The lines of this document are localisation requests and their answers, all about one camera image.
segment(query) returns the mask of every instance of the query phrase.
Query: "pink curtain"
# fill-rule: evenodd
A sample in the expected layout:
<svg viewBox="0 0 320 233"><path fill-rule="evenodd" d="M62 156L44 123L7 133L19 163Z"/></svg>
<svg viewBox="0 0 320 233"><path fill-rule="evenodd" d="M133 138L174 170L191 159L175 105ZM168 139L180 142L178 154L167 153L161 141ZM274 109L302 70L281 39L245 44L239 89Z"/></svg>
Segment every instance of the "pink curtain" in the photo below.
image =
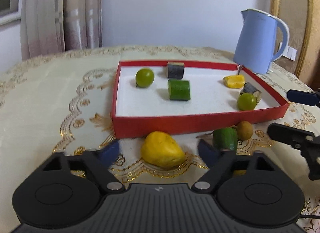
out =
<svg viewBox="0 0 320 233"><path fill-rule="evenodd" d="M101 46L101 0L23 0L22 59Z"/></svg>

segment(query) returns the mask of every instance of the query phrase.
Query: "beige wallpaper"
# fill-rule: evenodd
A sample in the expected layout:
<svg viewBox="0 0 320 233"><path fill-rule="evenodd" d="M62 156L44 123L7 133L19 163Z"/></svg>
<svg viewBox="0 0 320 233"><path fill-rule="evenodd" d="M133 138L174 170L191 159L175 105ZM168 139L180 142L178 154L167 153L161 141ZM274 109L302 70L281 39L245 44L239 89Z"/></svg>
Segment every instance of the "beige wallpaper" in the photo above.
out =
<svg viewBox="0 0 320 233"><path fill-rule="evenodd" d="M312 89L320 87L320 0L313 0L312 21L310 39L307 46L307 53L302 65L299 79L311 86Z"/></svg>
<svg viewBox="0 0 320 233"><path fill-rule="evenodd" d="M290 40L289 46L297 50L296 60L292 61L282 56L276 60L276 64L282 66L291 73L294 73L298 58L300 55L304 32L307 22L308 0L281 0L280 13L281 18L289 26ZM276 50L279 47L279 42L282 41L282 34L278 30Z"/></svg>

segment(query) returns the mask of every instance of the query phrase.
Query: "kettle spout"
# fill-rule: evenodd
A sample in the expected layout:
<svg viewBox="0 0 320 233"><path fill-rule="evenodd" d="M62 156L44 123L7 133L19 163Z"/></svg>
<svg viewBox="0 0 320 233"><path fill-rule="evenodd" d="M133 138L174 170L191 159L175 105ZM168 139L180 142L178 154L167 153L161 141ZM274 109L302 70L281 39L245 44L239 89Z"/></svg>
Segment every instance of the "kettle spout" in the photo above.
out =
<svg viewBox="0 0 320 233"><path fill-rule="evenodd" d="M245 21L245 18L247 17L247 14L248 14L248 10L242 10L241 14L242 14L243 21Z"/></svg>

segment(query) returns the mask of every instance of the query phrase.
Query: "black cable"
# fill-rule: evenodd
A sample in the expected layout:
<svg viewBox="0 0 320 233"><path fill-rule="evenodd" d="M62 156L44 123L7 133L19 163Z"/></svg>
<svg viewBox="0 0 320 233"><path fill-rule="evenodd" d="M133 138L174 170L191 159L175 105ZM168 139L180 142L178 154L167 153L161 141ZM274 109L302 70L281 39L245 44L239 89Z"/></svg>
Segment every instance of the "black cable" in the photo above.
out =
<svg viewBox="0 0 320 233"><path fill-rule="evenodd" d="M319 215L303 215L303 214L300 214L299 217L301 219L320 219Z"/></svg>

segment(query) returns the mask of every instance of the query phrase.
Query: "tablecloth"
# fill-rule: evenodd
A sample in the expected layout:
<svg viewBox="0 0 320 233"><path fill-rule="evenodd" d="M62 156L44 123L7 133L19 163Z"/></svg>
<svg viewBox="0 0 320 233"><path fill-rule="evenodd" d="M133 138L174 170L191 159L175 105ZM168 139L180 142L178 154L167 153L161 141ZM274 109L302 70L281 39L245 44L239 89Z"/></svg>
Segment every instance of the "tablecloth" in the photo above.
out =
<svg viewBox="0 0 320 233"><path fill-rule="evenodd" d="M119 61L174 59L230 63L232 57L232 53L214 48L119 46L38 56L0 75L0 232L10 232L18 226L12 194L53 151L63 149L68 154L81 154L86 148L103 147L114 138L109 98ZM274 63L271 70L258 76L282 96L288 89L311 90ZM284 118L276 122L318 136L319 120L317 107L290 103ZM303 213L319 214L320 182L308 179L308 167L299 151L268 138L266 129L270 123L254 125L252 139L238 142L238 153L263 151L303 190L306 198ZM111 172L126 186L130 182L193 184L207 169L193 151L198 135L174 136L189 151L186 162L171 171L160 170L140 159L142 139L122 140L122 152ZM307 232L320 232L318 220L299 219L298 224Z"/></svg>

